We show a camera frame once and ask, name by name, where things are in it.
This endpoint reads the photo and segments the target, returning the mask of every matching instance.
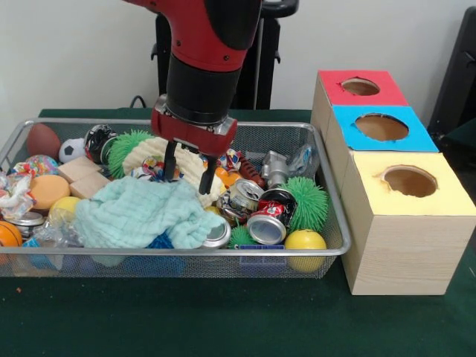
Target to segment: soccer ball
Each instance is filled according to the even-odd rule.
[[[59,160],[64,164],[81,156],[86,156],[83,138],[68,139],[59,149]]]

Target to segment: can lid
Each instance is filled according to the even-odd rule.
[[[42,225],[45,222],[45,218],[37,212],[27,212],[21,218],[5,219],[5,221],[11,223],[12,225],[35,227],[37,225]]]
[[[274,217],[257,214],[248,220],[248,231],[258,243],[275,245],[286,238],[286,227]]]
[[[235,182],[235,185],[242,195],[252,199],[253,201],[257,201],[260,199],[261,195],[265,193],[264,189],[258,186],[256,182],[251,180],[245,180],[241,178]]]
[[[272,188],[267,190],[260,199],[273,200],[286,205],[289,202],[296,202],[296,198],[288,190],[283,188]]]
[[[207,239],[203,242],[201,248],[221,248],[228,244],[231,238],[230,223],[224,222],[215,227],[208,234]]]

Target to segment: stacked boxes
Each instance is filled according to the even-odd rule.
[[[354,295],[443,295],[476,208],[387,72],[320,71],[321,133],[353,246]]]

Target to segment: orange ball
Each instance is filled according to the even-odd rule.
[[[0,221],[0,246],[19,247],[22,245],[22,234],[11,223]]]

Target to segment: round hole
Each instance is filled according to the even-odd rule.
[[[349,93],[361,96],[369,96],[380,93],[380,88],[371,80],[362,78],[351,78],[341,84],[342,88]]]
[[[426,197],[437,190],[437,180],[424,170],[414,166],[391,167],[384,175],[394,191],[406,196]]]
[[[404,123],[390,115],[362,115],[356,120],[356,125],[366,136],[378,141],[400,140],[409,133]]]

